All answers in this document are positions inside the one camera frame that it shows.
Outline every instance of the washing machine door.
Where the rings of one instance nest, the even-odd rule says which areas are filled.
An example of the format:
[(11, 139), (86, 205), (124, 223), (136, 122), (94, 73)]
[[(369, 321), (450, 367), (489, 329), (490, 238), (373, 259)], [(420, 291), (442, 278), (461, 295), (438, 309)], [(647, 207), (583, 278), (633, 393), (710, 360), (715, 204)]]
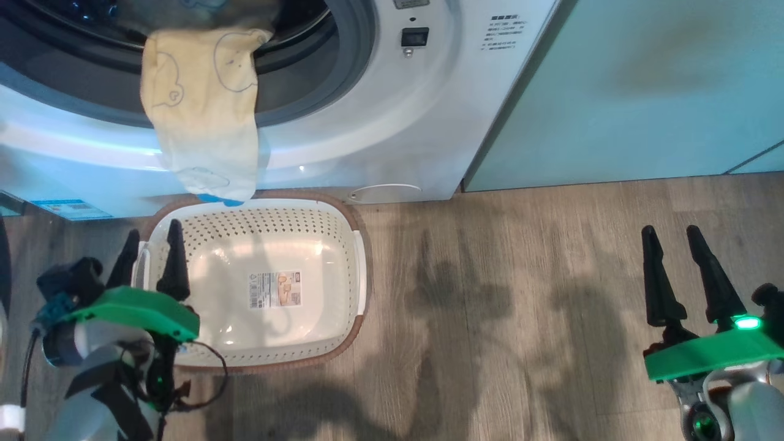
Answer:
[(4, 0), (0, 84), (71, 113), (152, 127), (139, 98), (145, 33), (232, 25), (254, 10), (259, 19), (242, 23), (260, 25), (271, 4), (280, 5), (275, 36), (254, 54), (256, 123), (291, 121), (334, 102), (360, 78), (376, 35), (371, 1)]

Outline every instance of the basket handle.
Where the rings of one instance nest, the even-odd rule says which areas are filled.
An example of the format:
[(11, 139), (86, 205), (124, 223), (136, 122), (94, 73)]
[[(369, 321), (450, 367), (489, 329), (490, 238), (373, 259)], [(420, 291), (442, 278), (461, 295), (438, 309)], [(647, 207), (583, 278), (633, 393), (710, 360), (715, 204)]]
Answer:
[(359, 230), (354, 233), (354, 259), (357, 263), (357, 315), (365, 314), (365, 304), (368, 298), (368, 259), (365, 256), (365, 241)]
[[(141, 288), (142, 290), (149, 289), (150, 285), (150, 250), (147, 248), (147, 244), (148, 242), (139, 241), (139, 256), (136, 259), (136, 263), (133, 264), (133, 272), (131, 273), (132, 286)], [(143, 265), (143, 273), (141, 286), (138, 286), (139, 284), (136, 283), (136, 277), (140, 265)]]

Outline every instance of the wooden floor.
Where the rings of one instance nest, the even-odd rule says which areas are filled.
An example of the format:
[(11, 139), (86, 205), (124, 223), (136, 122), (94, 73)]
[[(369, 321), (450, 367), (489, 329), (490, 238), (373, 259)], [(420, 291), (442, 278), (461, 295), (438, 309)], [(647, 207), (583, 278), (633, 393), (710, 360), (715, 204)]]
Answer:
[[(784, 174), (457, 195), (356, 207), (372, 258), (367, 319), (313, 369), (232, 378), (166, 439), (677, 440), (677, 402), (647, 380), (640, 230), (653, 224), (687, 327), (704, 319), (685, 228), (696, 224), (752, 313), (784, 286)], [(111, 265), (144, 220), (8, 218), (13, 296), (0, 399), (18, 402), (35, 277), (86, 254)], [(42, 438), (72, 373), (34, 362), (28, 439)], [(200, 378), (192, 399), (217, 378)]]

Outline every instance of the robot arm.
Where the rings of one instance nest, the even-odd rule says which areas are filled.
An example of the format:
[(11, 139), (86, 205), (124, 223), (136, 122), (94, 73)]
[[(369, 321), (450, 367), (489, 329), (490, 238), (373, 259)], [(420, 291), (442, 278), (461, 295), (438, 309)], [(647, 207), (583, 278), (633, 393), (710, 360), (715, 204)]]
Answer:
[[(155, 441), (169, 411), (196, 407), (182, 400), (190, 385), (175, 388), (173, 378), (178, 347), (199, 331), (198, 315), (180, 303), (190, 295), (181, 225), (173, 220), (169, 227), (157, 291), (130, 287), (139, 241), (132, 231), (106, 286), (98, 279), (102, 265), (89, 257), (38, 278), (46, 305), (33, 321), (34, 338), (42, 335), (49, 364), (80, 368), (47, 439)], [(31, 352), (27, 356), (23, 420)]]
[[(644, 351), (651, 380), (666, 381), (681, 408), (687, 441), (778, 439), (784, 433), (784, 395), (770, 385), (784, 359), (784, 293), (761, 286), (752, 296), (761, 318), (746, 313), (738, 294), (700, 230), (687, 229), (702, 274), (709, 322), (717, 333), (698, 337), (681, 325), (686, 309), (675, 299), (652, 226), (643, 228), (645, 303), (648, 324), (664, 327), (662, 341)], [(712, 388), (717, 381), (729, 387)]]

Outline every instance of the blue label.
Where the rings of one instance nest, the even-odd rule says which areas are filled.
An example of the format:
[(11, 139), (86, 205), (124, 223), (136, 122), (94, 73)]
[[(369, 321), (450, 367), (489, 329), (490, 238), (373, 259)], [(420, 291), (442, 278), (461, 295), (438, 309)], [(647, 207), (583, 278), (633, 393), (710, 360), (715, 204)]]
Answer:
[(69, 221), (94, 221), (114, 217), (81, 199), (54, 199), (49, 201), (30, 201), (30, 203), (57, 216), (64, 217)]

